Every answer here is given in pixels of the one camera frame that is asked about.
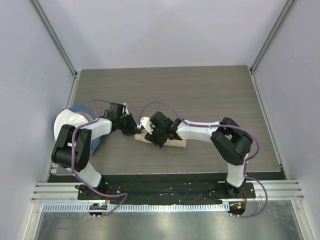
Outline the beige cloth napkin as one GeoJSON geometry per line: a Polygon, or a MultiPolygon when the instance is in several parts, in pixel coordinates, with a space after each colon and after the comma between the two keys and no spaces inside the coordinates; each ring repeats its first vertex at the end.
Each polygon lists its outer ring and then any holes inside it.
{"type": "MultiPolygon", "coordinates": [[[[136,141],[140,141],[143,143],[148,143],[148,144],[152,144],[151,141],[145,139],[145,136],[148,132],[147,131],[143,131],[142,133],[137,133],[134,135],[134,139],[136,141]]],[[[170,140],[167,139],[166,142],[163,144],[164,146],[168,146],[168,147],[178,147],[178,148],[185,148],[187,144],[186,140],[170,140]]]]}

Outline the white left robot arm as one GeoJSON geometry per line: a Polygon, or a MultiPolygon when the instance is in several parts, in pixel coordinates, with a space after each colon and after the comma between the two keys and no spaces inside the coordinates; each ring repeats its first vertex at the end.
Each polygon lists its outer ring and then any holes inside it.
{"type": "Polygon", "coordinates": [[[77,104],[62,110],[53,124],[55,145],[51,161],[75,175],[100,200],[107,192],[103,175],[89,162],[90,157],[109,134],[124,136],[141,133],[124,103],[111,102],[102,116],[77,104]]]}

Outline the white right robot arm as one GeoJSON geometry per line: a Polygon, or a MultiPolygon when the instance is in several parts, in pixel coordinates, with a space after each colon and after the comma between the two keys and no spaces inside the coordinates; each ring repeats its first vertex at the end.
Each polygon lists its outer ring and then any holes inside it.
{"type": "Polygon", "coordinates": [[[146,130],[145,139],[162,148],[170,141],[196,140],[213,143],[227,162],[227,176],[223,193],[236,198],[244,191],[245,160],[251,150],[252,137],[240,129],[231,118],[220,122],[193,122],[171,120],[158,111],[151,117],[142,117],[139,126],[146,130]]]}

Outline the blue plaid cloth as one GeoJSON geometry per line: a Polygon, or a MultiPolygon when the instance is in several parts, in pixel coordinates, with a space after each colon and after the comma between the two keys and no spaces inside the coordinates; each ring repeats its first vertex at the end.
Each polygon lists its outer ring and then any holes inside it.
{"type": "MultiPolygon", "coordinates": [[[[68,109],[71,112],[84,115],[89,122],[97,118],[97,116],[94,113],[92,113],[90,110],[88,110],[83,104],[76,104],[68,109]]],[[[102,135],[91,140],[91,147],[90,147],[90,153],[89,153],[90,156],[92,156],[95,153],[95,151],[97,150],[97,148],[105,138],[106,138],[106,135],[102,135]]]]}

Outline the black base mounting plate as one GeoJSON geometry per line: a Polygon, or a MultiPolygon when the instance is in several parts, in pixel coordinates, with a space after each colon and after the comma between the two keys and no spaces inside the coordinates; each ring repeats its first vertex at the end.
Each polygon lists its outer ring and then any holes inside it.
{"type": "Polygon", "coordinates": [[[223,199],[235,201],[256,197],[252,183],[245,182],[240,191],[226,183],[225,173],[125,174],[104,175],[100,196],[71,175],[50,175],[50,183],[75,183],[78,200],[108,200],[118,204],[127,193],[126,205],[204,205],[219,204],[223,199]]]}

